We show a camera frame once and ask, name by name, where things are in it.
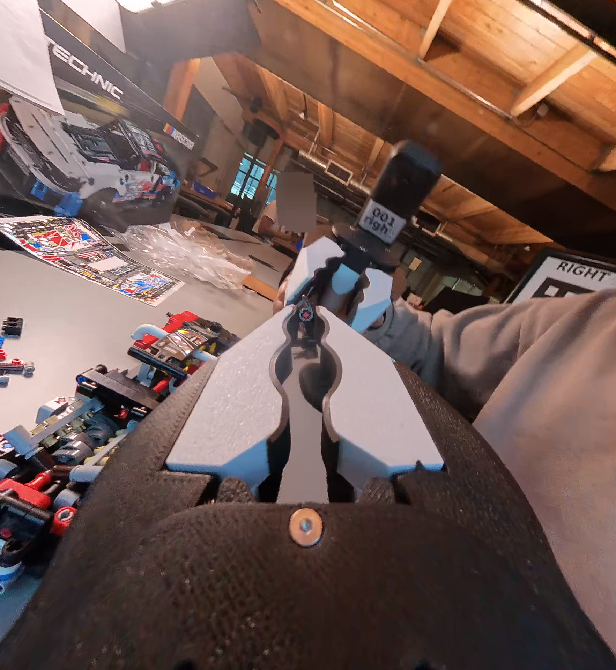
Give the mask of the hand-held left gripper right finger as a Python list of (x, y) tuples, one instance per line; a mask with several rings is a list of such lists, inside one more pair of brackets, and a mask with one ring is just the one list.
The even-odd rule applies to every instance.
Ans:
[(337, 444), (337, 473), (348, 481), (390, 479), (444, 460), (393, 359), (324, 307), (321, 343), (335, 364), (322, 402), (327, 434)]

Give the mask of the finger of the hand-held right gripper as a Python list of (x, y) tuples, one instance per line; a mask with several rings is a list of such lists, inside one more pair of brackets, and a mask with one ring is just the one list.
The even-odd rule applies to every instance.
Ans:
[(360, 334), (370, 328), (391, 305), (393, 278), (382, 270), (368, 267), (358, 273), (342, 263), (333, 276), (332, 284), (340, 294), (351, 290), (355, 285), (363, 286), (363, 301), (350, 325)]
[(333, 286), (333, 276), (345, 255), (339, 244), (326, 237), (304, 246), (287, 277), (284, 306), (297, 305), (304, 294), (308, 294), (312, 304), (318, 306), (323, 289), (329, 284)]

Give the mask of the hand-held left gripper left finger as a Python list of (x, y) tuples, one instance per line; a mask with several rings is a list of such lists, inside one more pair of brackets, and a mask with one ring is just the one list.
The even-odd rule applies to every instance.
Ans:
[(221, 355), (165, 465), (220, 479), (281, 477), (290, 452), (287, 306)]

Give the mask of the black lego subassembly red pin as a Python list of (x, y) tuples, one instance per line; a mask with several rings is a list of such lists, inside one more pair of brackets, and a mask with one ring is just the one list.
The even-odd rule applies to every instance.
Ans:
[(296, 332), (292, 340), (293, 355), (315, 363), (320, 357), (320, 337), (322, 324), (314, 313), (314, 306), (308, 294), (304, 294), (297, 303)]

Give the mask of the holographic sticker sheet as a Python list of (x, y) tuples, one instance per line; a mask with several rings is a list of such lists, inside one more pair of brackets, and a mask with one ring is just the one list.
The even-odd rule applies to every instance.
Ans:
[(185, 285), (128, 257), (74, 217), (2, 217), (0, 237), (51, 267), (152, 307)]

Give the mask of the person's right forearm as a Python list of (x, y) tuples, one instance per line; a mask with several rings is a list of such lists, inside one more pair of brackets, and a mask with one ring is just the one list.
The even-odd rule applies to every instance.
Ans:
[(475, 419), (519, 354), (528, 308), (488, 304), (459, 314), (389, 306), (364, 337)]

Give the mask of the partly built lego car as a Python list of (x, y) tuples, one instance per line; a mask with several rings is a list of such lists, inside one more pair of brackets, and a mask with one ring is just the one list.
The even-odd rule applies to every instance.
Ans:
[(0, 433), (0, 595), (26, 568), (40, 574), (87, 491), (126, 436), (209, 360), (239, 341), (192, 312), (139, 326), (133, 371), (99, 364), (75, 393), (44, 403), (35, 426)]

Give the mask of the lego set box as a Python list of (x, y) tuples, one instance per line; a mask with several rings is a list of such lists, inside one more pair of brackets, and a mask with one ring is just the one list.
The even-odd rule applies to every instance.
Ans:
[(0, 90), (0, 218), (169, 222), (198, 135), (39, 9), (62, 113)]

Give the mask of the person's right hand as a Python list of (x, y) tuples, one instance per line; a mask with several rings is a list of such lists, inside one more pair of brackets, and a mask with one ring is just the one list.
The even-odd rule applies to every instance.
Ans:
[(317, 305), (328, 310), (346, 324), (351, 325), (355, 319), (357, 308), (362, 301), (362, 285), (355, 285), (351, 290), (340, 294), (329, 284), (323, 289)]

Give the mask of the large paned window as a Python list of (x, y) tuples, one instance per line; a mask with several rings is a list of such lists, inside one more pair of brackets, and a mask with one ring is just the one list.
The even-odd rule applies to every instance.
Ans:
[[(244, 153), (236, 177), (231, 185), (229, 194), (231, 197), (238, 197), (243, 194), (244, 200), (252, 201), (259, 189), (260, 182), (264, 174), (266, 164), (258, 158), (253, 158), (252, 154)], [(277, 172), (273, 170), (266, 182), (264, 204), (269, 204), (276, 199)]]

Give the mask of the clear plastic bags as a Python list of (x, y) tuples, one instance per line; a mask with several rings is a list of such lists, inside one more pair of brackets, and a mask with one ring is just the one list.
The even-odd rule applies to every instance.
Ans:
[(111, 234), (122, 245), (157, 269), (172, 276), (210, 283), (219, 289), (243, 289), (252, 276), (254, 261), (228, 250), (200, 224), (187, 223), (186, 232), (169, 226), (130, 226)]

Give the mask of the framed white sign black code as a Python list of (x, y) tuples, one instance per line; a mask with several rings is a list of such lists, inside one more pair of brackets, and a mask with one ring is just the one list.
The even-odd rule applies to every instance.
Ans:
[(545, 248), (505, 299), (517, 304), (532, 298), (567, 297), (616, 289), (616, 260), (572, 250)]

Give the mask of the person's torso beige hoodie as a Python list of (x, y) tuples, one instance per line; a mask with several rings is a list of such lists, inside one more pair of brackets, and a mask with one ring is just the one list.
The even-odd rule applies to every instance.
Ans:
[(616, 653), (616, 290), (498, 307), (463, 343), (491, 392), (477, 428)]

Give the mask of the silver ventilation duct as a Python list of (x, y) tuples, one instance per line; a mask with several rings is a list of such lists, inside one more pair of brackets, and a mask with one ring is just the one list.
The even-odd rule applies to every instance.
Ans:
[(371, 190), (361, 181), (355, 180), (354, 172), (343, 167), (333, 160), (325, 161), (315, 154), (303, 149), (298, 150), (298, 163), (304, 168), (309, 168), (318, 176), (331, 180), (332, 182), (362, 196), (369, 197)]

